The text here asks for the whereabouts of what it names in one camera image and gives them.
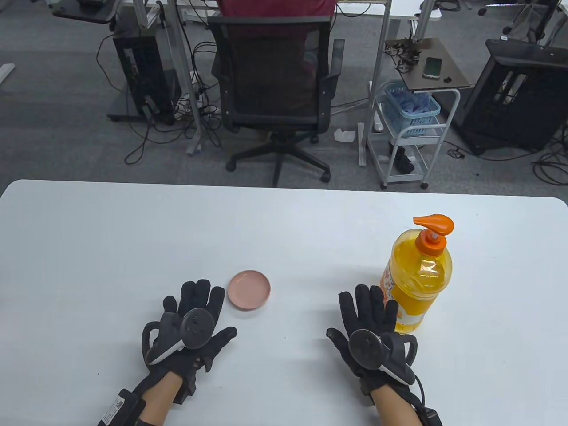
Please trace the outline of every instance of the dish soap bottle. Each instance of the dish soap bottle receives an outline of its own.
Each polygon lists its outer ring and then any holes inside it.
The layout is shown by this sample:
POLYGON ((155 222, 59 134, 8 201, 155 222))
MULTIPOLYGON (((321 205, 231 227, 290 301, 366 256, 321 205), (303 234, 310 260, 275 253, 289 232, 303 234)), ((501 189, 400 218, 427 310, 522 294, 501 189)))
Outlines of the dish soap bottle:
POLYGON ((414 218, 414 223, 426 229, 409 229, 398 237, 380 283, 385 303, 395 299, 399 304, 399 333, 418 328, 452 276, 452 258, 445 237, 454 230, 452 220, 444 215, 430 215, 414 218))

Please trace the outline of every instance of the plastic basket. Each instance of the plastic basket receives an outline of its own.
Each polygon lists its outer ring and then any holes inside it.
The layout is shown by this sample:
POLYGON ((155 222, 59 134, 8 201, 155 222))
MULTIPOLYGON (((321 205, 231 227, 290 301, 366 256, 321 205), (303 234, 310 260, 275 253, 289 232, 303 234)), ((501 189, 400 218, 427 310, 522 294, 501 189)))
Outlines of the plastic basket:
MULTIPOLYGON (((390 83, 385 87, 386 102, 383 106, 383 114, 392 123, 394 130, 400 132, 402 129, 409 126, 416 126, 418 124, 431 124, 434 117, 440 113, 440 104, 436 102, 430 95, 430 112, 406 112, 398 102, 392 97, 395 91, 408 90, 404 82, 390 83)), ((426 129, 414 129, 406 132, 404 137, 407 136, 420 136, 426 133, 426 129)))

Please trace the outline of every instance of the small plate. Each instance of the small plate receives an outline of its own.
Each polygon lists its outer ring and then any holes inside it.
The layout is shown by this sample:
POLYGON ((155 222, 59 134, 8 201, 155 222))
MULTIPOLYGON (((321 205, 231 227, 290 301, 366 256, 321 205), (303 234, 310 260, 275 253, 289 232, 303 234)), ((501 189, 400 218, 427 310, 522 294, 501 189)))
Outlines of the small plate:
POLYGON ((260 308, 270 295, 270 282, 258 271, 243 271, 236 274, 227 289, 229 300, 243 311, 260 308))

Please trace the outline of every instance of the glove finger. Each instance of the glove finger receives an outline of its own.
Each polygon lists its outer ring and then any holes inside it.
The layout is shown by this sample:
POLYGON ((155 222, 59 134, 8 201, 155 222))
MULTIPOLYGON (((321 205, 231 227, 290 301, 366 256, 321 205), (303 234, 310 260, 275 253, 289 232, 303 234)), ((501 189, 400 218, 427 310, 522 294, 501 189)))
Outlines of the glove finger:
POLYGON ((225 300, 225 289, 222 287, 213 287, 211 290, 211 295, 209 296, 209 303, 205 307, 215 320, 215 324, 219 319, 219 314, 221 313, 221 308, 223 307, 223 301, 225 300))
POLYGON ((200 279, 193 287, 193 296, 191 298, 191 309, 205 308, 209 298, 211 283, 207 279, 200 279))
POLYGON ((385 317, 383 319, 383 329, 385 331, 394 331, 396 327, 396 315, 398 314, 398 302, 391 299, 385 306, 385 317))
POLYGON ((369 288, 365 284, 359 284, 355 287, 355 302, 357 303, 359 320, 368 326, 373 320, 373 310, 371 309, 369 288))
POLYGON ((201 355, 201 359, 205 363, 205 371, 209 372, 213 365, 213 359, 221 352, 227 343, 229 343, 237 335, 237 329, 235 327, 227 327, 213 336, 207 345, 205 350, 201 355))
POLYGON ((345 361, 347 366, 350 368, 352 372, 358 374, 358 366, 359 364, 349 351, 349 342, 345 338, 342 332, 340 332, 337 328, 328 328, 325 335, 331 340, 333 346, 337 348, 339 354, 341 355, 341 359, 345 361))
POLYGON ((166 296, 162 306, 164 307, 164 312, 172 312, 174 314, 177 312, 177 302, 174 296, 166 296))
POLYGON ((183 283, 183 286, 181 287, 181 300, 179 301, 178 314, 182 318, 191 309, 190 303, 191 303, 191 298, 193 297, 194 286, 195 283, 193 281, 187 281, 183 283))
POLYGON ((373 321, 377 326, 381 326, 385 318, 385 298, 383 291, 378 286, 371 286, 371 309, 373 311, 373 321))
POLYGON ((355 305, 353 304, 353 297, 348 291, 339 293, 339 309, 341 310, 341 317, 343 318, 343 325, 347 335, 350 336, 358 327, 359 320, 355 312, 355 305))

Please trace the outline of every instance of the hand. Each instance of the hand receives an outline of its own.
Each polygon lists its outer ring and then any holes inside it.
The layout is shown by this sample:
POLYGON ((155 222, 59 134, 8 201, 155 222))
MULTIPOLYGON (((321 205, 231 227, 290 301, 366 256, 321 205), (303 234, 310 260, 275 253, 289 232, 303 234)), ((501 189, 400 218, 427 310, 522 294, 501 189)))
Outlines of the hand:
MULTIPOLYGON (((194 308, 204 308, 213 317, 215 324, 219 320, 219 314, 223 307, 225 290, 221 287, 213 287, 206 279, 200 279, 197 283, 186 282, 181 289, 181 300, 179 306, 174 296, 167 296, 164 299, 164 312, 177 314, 175 322, 181 323, 182 318, 194 308)), ((183 379, 179 393, 174 402, 181 404, 188 395, 195 392, 195 373, 205 366, 205 371, 210 371, 213 359, 219 354, 229 341, 237 335, 235 327, 228 327, 214 335, 209 341, 199 349, 183 349, 176 351, 169 357, 155 365, 147 365, 150 375, 143 380, 136 388, 135 393, 143 393, 157 384, 169 371, 183 379)))
MULTIPOLYGON (((360 284, 355 287, 355 300, 357 302, 357 312, 353 304, 353 298, 348 291, 339 293, 339 308, 343 325, 350 337, 355 330, 367 329, 376 335, 384 332, 393 332, 396 326, 396 313, 398 303, 389 300, 384 305, 383 292, 377 286, 367 286, 360 284)), ((396 385, 395 380, 379 370, 367 370, 353 359, 349 351, 348 339, 336 328, 328 328, 327 337, 333 342, 343 361, 349 366, 353 374, 361 380, 361 389, 365 395, 379 389, 384 385, 396 385)))
MULTIPOLYGON (((179 307, 174 296, 167 296, 163 303, 164 312, 177 313, 179 318, 182 319, 192 309, 204 308, 217 324, 225 299, 225 290, 221 287, 213 287, 210 293, 210 288, 211 284, 206 279, 200 279, 197 283, 186 282, 181 288, 179 307)), ((237 329, 235 327, 227 327, 213 336, 205 346, 199 349, 183 349, 175 352, 160 362, 159 365, 166 366, 170 371, 181 377, 187 376, 190 370, 199 370, 203 366, 205 366, 205 371, 210 371, 213 359, 236 335, 237 329)))

